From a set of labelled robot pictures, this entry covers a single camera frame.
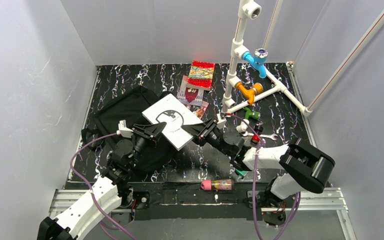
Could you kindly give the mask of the green white pipe fitting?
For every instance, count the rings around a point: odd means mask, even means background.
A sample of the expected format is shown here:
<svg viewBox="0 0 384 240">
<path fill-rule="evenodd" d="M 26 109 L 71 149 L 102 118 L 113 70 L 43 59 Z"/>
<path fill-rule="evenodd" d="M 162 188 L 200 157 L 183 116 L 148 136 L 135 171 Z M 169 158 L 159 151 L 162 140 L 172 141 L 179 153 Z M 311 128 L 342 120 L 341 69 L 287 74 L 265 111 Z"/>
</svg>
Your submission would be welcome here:
<svg viewBox="0 0 384 240">
<path fill-rule="evenodd" d="M 254 111 L 250 109 L 249 107 L 244 107 L 243 108 L 245 111 L 245 115 L 243 118 L 243 121 L 240 121 L 240 124 L 236 127 L 236 130 L 239 133 L 245 133 L 248 129 L 248 124 L 250 123 L 250 119 L 252 120 L 259 120 L 261 114 L 257 111 Z"/>
</svg>

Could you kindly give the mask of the white Great Gatsby book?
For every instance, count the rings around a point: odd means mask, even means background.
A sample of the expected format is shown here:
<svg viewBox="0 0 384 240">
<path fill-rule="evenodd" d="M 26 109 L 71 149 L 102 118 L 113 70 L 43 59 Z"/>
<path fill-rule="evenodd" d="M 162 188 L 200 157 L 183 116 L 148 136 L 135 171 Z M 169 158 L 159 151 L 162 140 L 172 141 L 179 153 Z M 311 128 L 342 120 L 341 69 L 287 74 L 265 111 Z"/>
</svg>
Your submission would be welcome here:
<svg viewBox="0 0 384 240">
<path fill-rule="evenodd" d="M 152 124 L 166 123 L 162 134 L 178 151 L 193 139 L 182 126 L 203 122 L 171 93 L 145 109 L 142 115 Z"/>
</svg>

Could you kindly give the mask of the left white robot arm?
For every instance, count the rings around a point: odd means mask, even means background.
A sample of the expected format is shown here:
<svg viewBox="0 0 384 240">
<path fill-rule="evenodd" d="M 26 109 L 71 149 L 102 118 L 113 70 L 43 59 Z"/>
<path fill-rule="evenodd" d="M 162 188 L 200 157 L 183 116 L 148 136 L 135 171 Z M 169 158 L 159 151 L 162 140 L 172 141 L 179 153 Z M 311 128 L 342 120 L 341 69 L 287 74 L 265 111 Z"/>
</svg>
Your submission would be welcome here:
<svg viewBox="0 0 384 240">
<path fill-rule="evenodd" d="M 82 240 L 95 226 L 102 226 L 102 220 L 106 218 L 116 229 L 134 240 L 135 236 L 114 220 L 110 213 L 120 207 L 123 199 L 129 195 L 129 181 L 133 176 L 137 158 L 147 148 L 156 146 L 166 125 L 166 122 L 134 124 L 132 128 L 128 128 L 125 120 L 121 120 L 115 133 L 101 136 L 101 140 L 114 136 L 121 136 L 122 139 L 113 152 L 115 158 L 108 162 L 106 170 L 94 184 L 70 163 L 72 172 L 86 183 L 88 189 L 62 213 L 53 218 L 47 216 L 42 220 L 37 239 Z"/>
</svg>

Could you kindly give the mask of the pink pencil case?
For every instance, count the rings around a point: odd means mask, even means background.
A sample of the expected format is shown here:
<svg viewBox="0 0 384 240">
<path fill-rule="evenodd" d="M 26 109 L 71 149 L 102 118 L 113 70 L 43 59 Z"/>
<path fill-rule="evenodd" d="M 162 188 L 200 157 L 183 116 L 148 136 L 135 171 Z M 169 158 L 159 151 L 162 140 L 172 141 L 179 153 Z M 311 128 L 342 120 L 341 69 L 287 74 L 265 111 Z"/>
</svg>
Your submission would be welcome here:
<svg viewBox="0 0 384 240">
<path fill-rule="evenodd" d="M 234 182 L 231 179 L 210 180 L 206 179 L 200 183 L 204 191 L 231 191 Z"/>
</svg>

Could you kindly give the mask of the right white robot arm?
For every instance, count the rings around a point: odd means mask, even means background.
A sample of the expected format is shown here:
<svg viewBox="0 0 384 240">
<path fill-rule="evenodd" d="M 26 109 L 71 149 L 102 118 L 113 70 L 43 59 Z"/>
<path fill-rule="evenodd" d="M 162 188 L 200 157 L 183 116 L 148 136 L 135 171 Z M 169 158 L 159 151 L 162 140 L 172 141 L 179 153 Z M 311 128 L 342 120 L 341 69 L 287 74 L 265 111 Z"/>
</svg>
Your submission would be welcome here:
<svg viewBox="0 0 384 240">
<path fill-rule="evenodd" d="M 240 171 L 280 169 L 285 174 L 272 179 L 259 201 L 264 206 L 277 206 L 291 195 L 301 191 L 321 194 L 336 165 L 332 157 L 301 138 L 275 147 L 251 147 L 237 130 L 222 131 L 213 120 L 183 125 L 199 146 L 210 144 L 229 157 L 230 163 Z"/>
</svg>

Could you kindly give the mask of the red patterned book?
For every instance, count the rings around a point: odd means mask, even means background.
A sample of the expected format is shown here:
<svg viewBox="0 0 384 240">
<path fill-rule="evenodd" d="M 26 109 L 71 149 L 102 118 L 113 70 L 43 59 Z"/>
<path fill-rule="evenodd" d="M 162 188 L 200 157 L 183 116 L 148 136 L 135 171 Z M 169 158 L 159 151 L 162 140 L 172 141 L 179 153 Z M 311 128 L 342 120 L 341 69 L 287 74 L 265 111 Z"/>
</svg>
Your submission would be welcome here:
<svg viewBox="0 0 384 240">
<path fill-rule="evenodd" d="M 210 91 L 214 72 L 214 63 L 194 60 L 190 66 L 187 83 L 198 89 Z"/>
</svg>

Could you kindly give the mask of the black student backpack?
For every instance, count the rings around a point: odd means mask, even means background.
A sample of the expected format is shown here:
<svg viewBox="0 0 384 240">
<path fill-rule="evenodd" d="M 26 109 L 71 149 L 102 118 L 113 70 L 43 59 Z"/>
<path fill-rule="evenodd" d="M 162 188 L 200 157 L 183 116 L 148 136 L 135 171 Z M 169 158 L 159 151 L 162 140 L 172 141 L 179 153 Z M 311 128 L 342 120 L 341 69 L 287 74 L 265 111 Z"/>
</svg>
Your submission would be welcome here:
<svg viewBox="0 0 384 240">
<path fill-rule="evenodd" d="M 95 129 L 84 128 L 81 138 L 84 143 L 90 142 L 92 136 L 102 137 L 114 133 L 119 129 L 119 122 L 126 121 L 126 127 L 132 129 L 137 125 L 150 125 L 142 112 L 160 100 L 152 90 L 137 86 L 132 90 L 112 99 L 93 116 Z M 167 164 L 177 153 L 177 150 L 164 137 L 161 136 L 155 146 L 147 146 L 140 150 L 136 158 L 136 171 L 145 174 L 151 173 Z"/>
</svg>

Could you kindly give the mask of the orange plastic pipe fitting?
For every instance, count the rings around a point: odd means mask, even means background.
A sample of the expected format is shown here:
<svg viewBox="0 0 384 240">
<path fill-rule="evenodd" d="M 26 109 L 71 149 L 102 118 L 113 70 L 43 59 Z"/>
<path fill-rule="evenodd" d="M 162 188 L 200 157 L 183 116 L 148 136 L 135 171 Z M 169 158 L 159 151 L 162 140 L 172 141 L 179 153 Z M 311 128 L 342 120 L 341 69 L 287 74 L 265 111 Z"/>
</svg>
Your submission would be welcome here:
<svg viewBox="0 0 384 240">
<path fill-rule="evenodd" d="M 241 81 L 236 83 L 234 87 L 247 98 L 247 103 L 250 106 L 255 102 L 255 97 L 263 92 L 263 86 L 258 82 L 253 84 L 249 89 L 247 89 Z"/>
</svg>

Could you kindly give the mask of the silver open-end wrench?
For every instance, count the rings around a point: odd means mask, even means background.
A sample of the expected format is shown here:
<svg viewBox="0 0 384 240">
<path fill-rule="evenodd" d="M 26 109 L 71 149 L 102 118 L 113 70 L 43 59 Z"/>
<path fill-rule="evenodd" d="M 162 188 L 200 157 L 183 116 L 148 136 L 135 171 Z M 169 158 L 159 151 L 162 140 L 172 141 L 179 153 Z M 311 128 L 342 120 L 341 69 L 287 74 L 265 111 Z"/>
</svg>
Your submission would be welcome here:
<svg viewBox="0 0 384 240">
<path fill-rule="evenodd" d="M 253 133 L 253 132 L 243 132 L 242 133 L 242 136 L 243 137 L 252 137 L 252 136 L 254 136 L 255 134 Z M 262 133 L 259 133 L 258 134 L 258 136 L 259 137 L 262 137 L 262 138 L 267 138 L 267 139 L 271 139 L 271 140 L 273 140 L 273 141 L 277 141 L 277 139 L 278 139 L 278 135 L 277 134 L 275 134 L 275 133 L 272 133 L 272 134 L 262 134 Z"/>
</svg>

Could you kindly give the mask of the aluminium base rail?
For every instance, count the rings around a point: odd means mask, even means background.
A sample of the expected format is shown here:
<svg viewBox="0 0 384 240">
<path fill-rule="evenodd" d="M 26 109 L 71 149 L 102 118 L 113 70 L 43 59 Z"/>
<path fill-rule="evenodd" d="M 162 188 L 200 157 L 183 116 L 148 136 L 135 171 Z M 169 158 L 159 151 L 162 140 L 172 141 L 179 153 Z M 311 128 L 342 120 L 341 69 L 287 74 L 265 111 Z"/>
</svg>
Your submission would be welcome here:
<svg viewBox="0 0 384 240">
<path fill-rule="evenodd" d="M 131 182 L 133 188 L 131 200 L 121 207 L 113 208 L 113 213 L 134 212 L 136 221 L 154 219 L 244 219 L 253 220 L 252 183 L 237 182 L 228 191 L 205 191 L 198 182 Z M 55 218 L 87 192 L 87 186 L 80 182 L 68 183 L 68 189 L 56 190 L 49 217 Z M 348 206 L 339 187 L 327 187 L 321 194 L 302 191 L 299 211 L 333 212 L 339 218 L 346 240 L 356 240 Z M 279 228 L 289 220 L 288 212 L 296 197 L 289 197 L 279 206 L 258 203 L 256 215 L 258 221 L 264 221 L 270 227 Z M 133 210 L 129 201 L 135 201 Z"/>
</svg>

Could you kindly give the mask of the purple white thin book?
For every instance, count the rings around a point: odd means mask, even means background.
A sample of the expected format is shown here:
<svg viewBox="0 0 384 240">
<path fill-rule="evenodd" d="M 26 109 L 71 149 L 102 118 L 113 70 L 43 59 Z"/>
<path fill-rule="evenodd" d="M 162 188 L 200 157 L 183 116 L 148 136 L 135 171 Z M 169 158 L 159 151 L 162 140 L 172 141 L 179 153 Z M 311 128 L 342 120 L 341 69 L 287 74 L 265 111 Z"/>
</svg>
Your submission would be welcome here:
<svg viewBox="0 0 384 240">
<path fill-rule="evenodd" d="M 188 77 L 184 75 L 177 93 L 177 99 L 184 105 L 201 106 L 203 104 L 204 90 L 189 87 Z"/>
</svg>

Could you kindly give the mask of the teal eraser block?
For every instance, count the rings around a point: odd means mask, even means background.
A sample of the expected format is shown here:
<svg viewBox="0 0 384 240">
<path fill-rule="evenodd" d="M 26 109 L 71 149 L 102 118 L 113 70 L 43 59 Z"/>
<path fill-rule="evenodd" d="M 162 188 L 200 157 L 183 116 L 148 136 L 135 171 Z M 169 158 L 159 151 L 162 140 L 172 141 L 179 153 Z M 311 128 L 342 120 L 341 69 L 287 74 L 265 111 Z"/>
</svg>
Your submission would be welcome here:
<svg viewBox="0 0 384 240">
<path fill-rule="evenodd" d="M 240 179 L 243 179 L 245 175 L 247 174 L 246 171 L 235 169 L 235 173 L 238 175 Z"/>
</svg>

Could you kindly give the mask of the blue plastic faucet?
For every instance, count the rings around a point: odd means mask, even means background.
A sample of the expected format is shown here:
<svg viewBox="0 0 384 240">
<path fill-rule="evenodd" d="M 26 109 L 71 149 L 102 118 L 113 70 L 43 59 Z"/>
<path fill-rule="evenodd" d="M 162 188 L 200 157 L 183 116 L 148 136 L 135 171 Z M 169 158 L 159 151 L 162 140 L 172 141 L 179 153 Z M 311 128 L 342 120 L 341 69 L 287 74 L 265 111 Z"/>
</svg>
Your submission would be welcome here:
<svg viewBox="0 0 384 240">
<path fill-rule="evenodd" d="M 267 76 L 266 68 L 264 66 L 267 56 L 268 51 L 266 49 L 258 48 L 254 53 L 250 53 L 249 51 L 245 52 L 241 58 L 258 71 L 261 79 L 264 79 Z"/>
</svg>

